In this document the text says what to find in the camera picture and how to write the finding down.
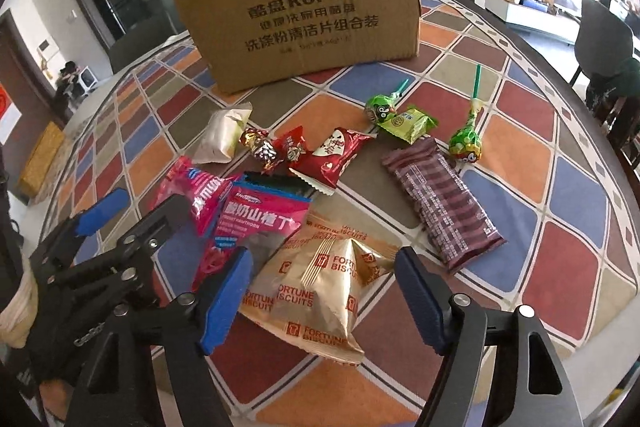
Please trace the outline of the person left hand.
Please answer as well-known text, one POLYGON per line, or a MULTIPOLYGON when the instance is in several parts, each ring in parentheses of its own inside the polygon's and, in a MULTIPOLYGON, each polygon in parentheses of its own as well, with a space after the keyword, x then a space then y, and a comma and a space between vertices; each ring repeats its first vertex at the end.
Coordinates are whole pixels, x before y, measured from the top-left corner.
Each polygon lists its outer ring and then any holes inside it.
POLYGON ((0 314, 1 341, 13 349, 23 349, 38 313, 38 284, 29 259, 22 256, 17 291, 0 314))

